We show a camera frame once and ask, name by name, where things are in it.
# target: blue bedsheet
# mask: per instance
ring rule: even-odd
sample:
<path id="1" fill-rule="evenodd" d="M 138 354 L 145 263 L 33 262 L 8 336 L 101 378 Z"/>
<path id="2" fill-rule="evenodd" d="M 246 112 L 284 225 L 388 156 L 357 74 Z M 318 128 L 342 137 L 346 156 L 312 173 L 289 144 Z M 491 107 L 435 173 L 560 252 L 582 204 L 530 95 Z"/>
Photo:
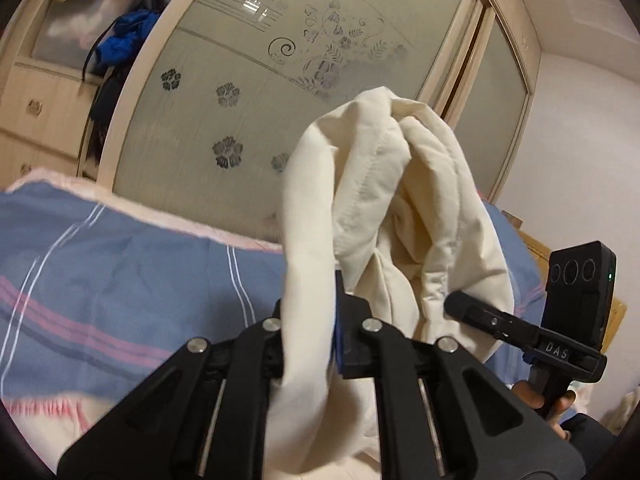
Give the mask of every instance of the blue bedsheet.
<path id="1" fill-rule="evenodd" d="M 540 322 L 536 264 L 486 207 L 516 314 Z M 282 295 L 280 254 L 154 227 L 43 182 L 0 194 L 0 233 L 4 398 L 79 391 L 119 400 L 190 337 L 233 338 Z M 487 365 L 513 383 L 528 375 L 521 357 L 503 345 Z"/>

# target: camera lens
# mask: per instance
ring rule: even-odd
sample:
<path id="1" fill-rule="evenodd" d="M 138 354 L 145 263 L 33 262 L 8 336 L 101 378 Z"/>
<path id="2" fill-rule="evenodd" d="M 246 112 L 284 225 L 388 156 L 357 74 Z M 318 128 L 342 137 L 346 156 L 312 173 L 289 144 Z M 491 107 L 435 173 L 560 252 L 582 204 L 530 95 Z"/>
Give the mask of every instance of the camera lens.
<path id="1" fill-rule="evenodd" d="M 573 285 L 578 278 L 578 262 L 570 260 L 564 266 L 564 282 L 567 285 Z"/>
<path id="2" fill-rule="evenodd" d="M 589 258 L 582 265 L 582 278 L 585 282 L 590 282 L 596 273 L 596 263 Z"/>
<path id="3" fill-rule="evenodd" d="M 551 279 L 551 283 L 555 283 L 560 279 L 560 266 L 558 264 L 554 264 L 554 266 L 551 267 L 549 278 Z"/>

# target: wooden drawer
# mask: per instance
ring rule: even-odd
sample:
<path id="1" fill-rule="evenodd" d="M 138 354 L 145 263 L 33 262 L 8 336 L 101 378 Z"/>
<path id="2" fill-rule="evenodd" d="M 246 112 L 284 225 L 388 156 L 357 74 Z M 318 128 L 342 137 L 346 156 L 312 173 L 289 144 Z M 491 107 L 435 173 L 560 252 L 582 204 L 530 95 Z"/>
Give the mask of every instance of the wooden drawer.
<path id="1" fill-rule="evenodd" d="M 78 158 L 96 87 L 14 65 L 0 101 L 0 128 Z"/>
<path id="2" fill-rule="evenodd" d="M 0 189 L 40 167 L 69 175 L 78 171 L 77 162 L 0 133 Z"/>

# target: ceiling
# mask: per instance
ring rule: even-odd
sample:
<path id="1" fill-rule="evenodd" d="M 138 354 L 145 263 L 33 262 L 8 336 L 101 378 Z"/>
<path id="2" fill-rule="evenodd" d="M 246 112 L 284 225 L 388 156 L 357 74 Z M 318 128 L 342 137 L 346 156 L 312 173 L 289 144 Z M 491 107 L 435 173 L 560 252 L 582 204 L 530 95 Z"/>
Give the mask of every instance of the ceiling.
<path id="1" fill-rule="evenodd" d="M 542 50 L 640 82 L 640 34 L 619 0 L 524 0 Z"/>

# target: transparent storage box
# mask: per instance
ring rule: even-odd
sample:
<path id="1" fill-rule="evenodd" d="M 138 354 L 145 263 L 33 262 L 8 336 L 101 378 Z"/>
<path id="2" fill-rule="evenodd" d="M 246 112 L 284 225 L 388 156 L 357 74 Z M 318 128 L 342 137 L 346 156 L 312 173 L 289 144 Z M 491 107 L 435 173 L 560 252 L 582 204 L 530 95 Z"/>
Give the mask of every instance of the transparent storage box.
<path id="1" fill-rule="evenodd" d="M 32 57 L 82 69 L 95 40 L 117 17 L 127 14 L 135 0 L 51 1 Z M 95 67 L 95 56 L 88 72 Z"/>

